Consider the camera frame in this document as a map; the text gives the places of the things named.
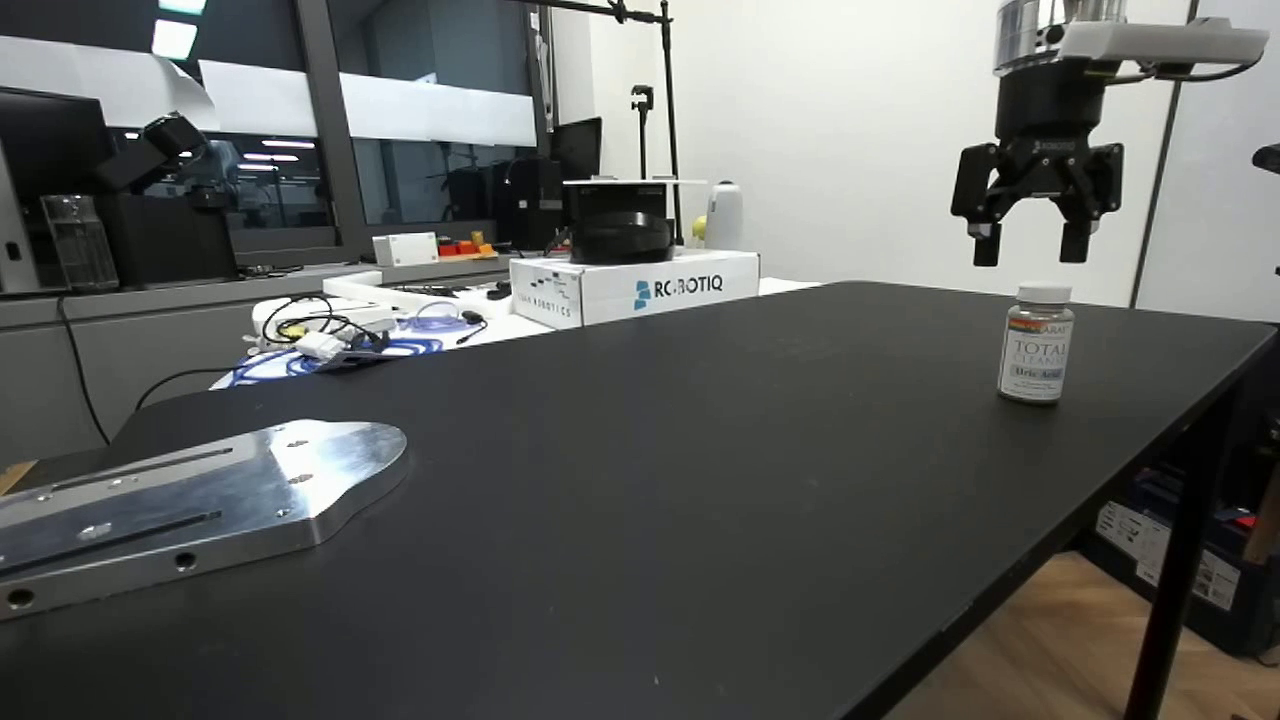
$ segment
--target floor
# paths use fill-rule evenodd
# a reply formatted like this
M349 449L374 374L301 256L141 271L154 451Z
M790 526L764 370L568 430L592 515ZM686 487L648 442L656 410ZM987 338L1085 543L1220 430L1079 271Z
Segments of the floor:
M891 720L1119 720L1145 625L1141 594L1057 554ZM1280 669L1182 632L1165 720L1280 720Z

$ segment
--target desk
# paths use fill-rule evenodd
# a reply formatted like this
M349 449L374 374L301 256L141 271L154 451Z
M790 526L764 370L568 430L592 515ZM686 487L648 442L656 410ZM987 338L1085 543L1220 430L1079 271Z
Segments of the desk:
M0 629L0 715L879 715L1268 329L1079 308L1058 407L1004 298L835 283L134 414L115 458L391 421L333 543Z

